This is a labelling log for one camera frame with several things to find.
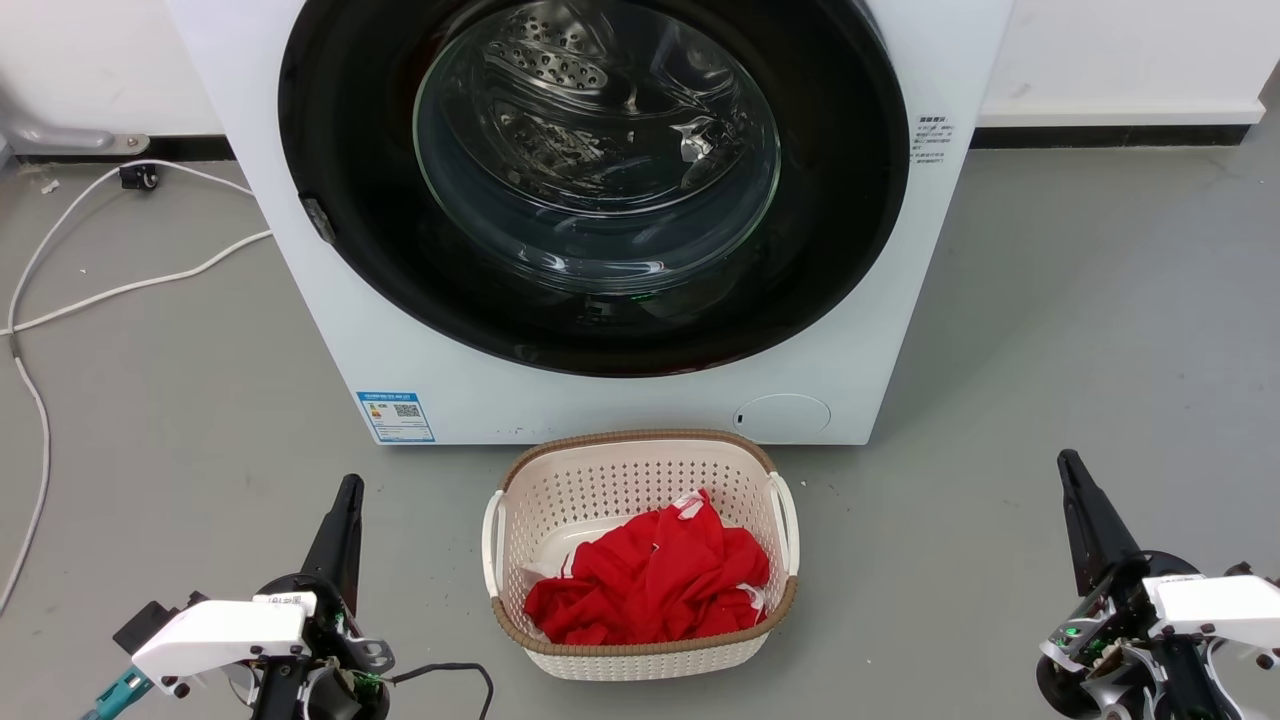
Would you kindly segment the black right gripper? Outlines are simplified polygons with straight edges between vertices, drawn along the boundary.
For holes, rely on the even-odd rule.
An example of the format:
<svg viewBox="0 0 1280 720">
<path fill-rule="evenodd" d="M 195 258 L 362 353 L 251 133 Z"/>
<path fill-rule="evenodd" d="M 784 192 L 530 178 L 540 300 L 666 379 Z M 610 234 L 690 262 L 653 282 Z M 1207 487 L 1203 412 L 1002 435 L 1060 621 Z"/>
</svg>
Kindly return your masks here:
<svg viewBox="0 0 1280 720">
<path fill-rule="evenodd" d="M 1151 580 L 1199 573 L 1143 552 L 1078 451 L 1057 456 L 1071 569 L 1080 605 L 1041 646 L 1036 684 L 1068 719 L 1244 719 L 1216 670 L 1226 646 L 1211 628 L 1179 634 L 1158 618 Z"/>
</svg>

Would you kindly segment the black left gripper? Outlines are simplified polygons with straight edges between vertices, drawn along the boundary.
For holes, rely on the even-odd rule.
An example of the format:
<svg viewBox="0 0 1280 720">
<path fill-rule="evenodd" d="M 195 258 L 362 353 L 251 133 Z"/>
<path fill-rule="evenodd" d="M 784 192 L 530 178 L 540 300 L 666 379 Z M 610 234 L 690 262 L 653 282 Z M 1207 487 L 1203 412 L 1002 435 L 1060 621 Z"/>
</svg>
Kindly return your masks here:
<svg viewBox="0 0 1280 720">
<path fill-rule="evenodd" d="M 366 637 L 355 620 L 364 538 L 364 479 L 342 478 L 301 573 L 261 588 L 271 598 L 312 593 L 301 641 L 251 662 L 257 685 L 252 719 L 385 719 L 390 692 L 380 675 L 394 665 L 385 641 Z"/>
</svg>

